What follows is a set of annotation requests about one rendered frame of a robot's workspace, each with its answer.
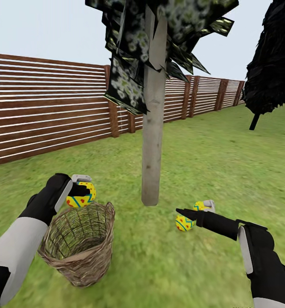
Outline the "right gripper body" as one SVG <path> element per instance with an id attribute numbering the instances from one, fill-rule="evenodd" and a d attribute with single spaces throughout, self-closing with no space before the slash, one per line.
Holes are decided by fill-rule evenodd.
<path id="1" fill-rule="evenodd" d="M 224 219 L 224 216 L 219 214 L 200 210 L 198 211 L 196 225 L 223 235 Z"/>

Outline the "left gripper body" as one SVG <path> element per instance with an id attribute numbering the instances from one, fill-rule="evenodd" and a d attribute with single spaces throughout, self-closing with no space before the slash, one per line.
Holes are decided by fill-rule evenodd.
<path id="1" fill-rule="evenodd" d="M 67 196 L 70 196 L 70 197 L 74 197 L 74 196 L 84 197 L 85 196 L 85 192 L 87 190 L 87 186 L 85 186 L 85 185 L 78 185 L 76 183 L 73 183 L 73 184 L 75 184 L 75 190 L 70 195 L 67 195 Z"/>

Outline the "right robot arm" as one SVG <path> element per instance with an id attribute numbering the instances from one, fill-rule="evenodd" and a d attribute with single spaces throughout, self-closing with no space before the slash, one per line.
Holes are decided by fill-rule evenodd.
<path id="1" fill-rule="evenodd" d="M 228 219 L 215 213 L 214 200 L 203 201 L 204 210 L 176 208 L 196 225 L 239 239 L 247 278 L 251 280 L 254 308 L 285 308 L 285 265 L 274 250 L 274 240 L 267 227 L 241 219 Z M 243 223 L 238 227 L 239 223 Z"/>

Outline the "easter egg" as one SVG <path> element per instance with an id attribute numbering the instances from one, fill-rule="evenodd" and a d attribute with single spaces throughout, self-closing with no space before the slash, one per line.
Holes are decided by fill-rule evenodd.
<path id="1" fill-rule="evenodd" d="M 204 206 L 204 204 L 203 204 L 202 201 L 197 201 L 197 202 L 194 204 L 194 206 L 193 206 L 193 210 L 195 210 L 195 211 L 204 210 L 205 208 L 207 208 L 207 207 Z"/>
<path id="2" fill-rule="evenodd" d="M 194 221 L 179 213 L 176 218 L 176 226 L 181 231 L 188 231 L 194 226 Z"/>
<path id="3" fill-rule="evenodd" d="M 90 194 L 89 195 L 85 195 L 84 197 L 81 197 L 81 196 L 74 196 L 74 197 L 67 196 L 66 202 L 67 202 L 68 206 L 73 207 L 75 209 L 89 206 L 91 204 L 91 202 L 94 201 L 94 199 L 96 197 L 96 189 L 95 189 L 94 185 L 91 182 L 90 183 L 78 182 L 78 185 L 85 185 L 85 186 L 87 186 L 87 189 L 90 189 Z"/>

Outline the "wicker basket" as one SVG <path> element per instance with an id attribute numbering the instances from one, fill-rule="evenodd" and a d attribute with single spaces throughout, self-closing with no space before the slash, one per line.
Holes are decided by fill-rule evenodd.
<path id="1" fill-rule="evenodd" d="M 115 208 L 110 201 L 107 202 L 106 206 L 92 201 L 89 206 L 94 206 L 97 214 L 102 213 L 104 215 L 103 227 L 101 226 L 101 220 L 97 219 L 95 221 L 97 224 L 97 236 L 83 236 L 83 240 L 77 243 L 74 248 L 68 248 L 70 255 L 67 256 L 63 253 L 60 249 L 63 245 L 62 240 L 52 238 L 52 234 L 56 231 L 56 235 L 60 237 L 68 227 L 72 236 L 77 238 L 78 235 L 74 231 L 75 227 L 72 227 L 67 216 L 75 208 L 69 207 L 51 221 L 37 250 L 43 261 L 54 267 L 72 286 L 78 289 L 86 288 L 99 282 L 106 274 L 113 254 Z M 65 225 L 60 229 L 63 217 Z M 57 224 L 57 222 L 59 223 Z M 51 248 L 49 247 L 50 242 L 52 244 Z M 81 250 L 85 244 L 92 242 L 94 243 L 93 246 L 87 245 L 85 249 Z"/>

